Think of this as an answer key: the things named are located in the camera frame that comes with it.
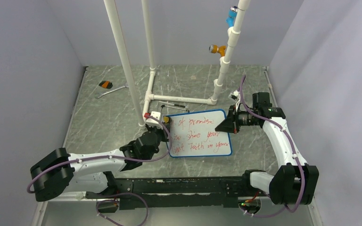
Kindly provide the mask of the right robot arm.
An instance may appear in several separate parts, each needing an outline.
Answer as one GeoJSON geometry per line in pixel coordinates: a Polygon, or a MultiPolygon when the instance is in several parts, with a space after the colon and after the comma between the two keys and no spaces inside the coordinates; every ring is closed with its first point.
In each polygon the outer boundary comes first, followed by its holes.
{"type": "Polygon", "coordinates": [[[246,110],[241,109],[246,104],[239,91],[230,93],[229,98],[235,104],[229,107],[227,117],[215,131],[237,134],[243,126],[259,126],[272,145],[279,167],[274,176],[260,170],[246,171],[242,192],[253,195],[261,190],[274,204],[311,204],[319,171],[307,163],[296,147],[283,110],[272,105],[268,92],[254,93],[252,106],[246,110]]]}

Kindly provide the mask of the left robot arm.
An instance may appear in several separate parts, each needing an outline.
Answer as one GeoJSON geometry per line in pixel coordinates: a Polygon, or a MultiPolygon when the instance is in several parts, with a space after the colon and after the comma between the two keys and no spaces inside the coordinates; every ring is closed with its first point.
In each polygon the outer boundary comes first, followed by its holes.
{"type": "Polygon", "coordinates": [[[160,128],[147,126],[137,139],[105,153],[74,154],[58,148],[30,168],[32,180],[26,190],[38,202],[68,192],[112,197],[117,190],[114,174],[156,161],[153,156],[159,152],[160,143],[169,141],[169,134],[170,123],[164,123],[160,128]]]}

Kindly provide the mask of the blue framed whiteboard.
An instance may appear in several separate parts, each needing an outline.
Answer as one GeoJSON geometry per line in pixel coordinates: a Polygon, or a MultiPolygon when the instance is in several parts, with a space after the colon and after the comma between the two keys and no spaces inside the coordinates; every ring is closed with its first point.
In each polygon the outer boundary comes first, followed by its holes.
{"type": "Polygon", "coordinates": [[[213,157],[232,154],[229,134],[215,131],[215,127],[226,118],[224,110],[180,113],[168,117],[171,119],[171,157],[213,157]]]}

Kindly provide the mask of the yellow black eraser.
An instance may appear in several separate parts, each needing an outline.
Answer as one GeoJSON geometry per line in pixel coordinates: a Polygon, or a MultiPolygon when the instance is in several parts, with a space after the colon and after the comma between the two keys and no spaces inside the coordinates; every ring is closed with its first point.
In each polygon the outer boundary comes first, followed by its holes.
{"type": "Polygon", "coordinates": [[[168,117],[168,116],[164,116],[163,117],[163,123],[164,124],[168,124],[168,123],[170,123],[171,122],[171,119],[168,117]]]}

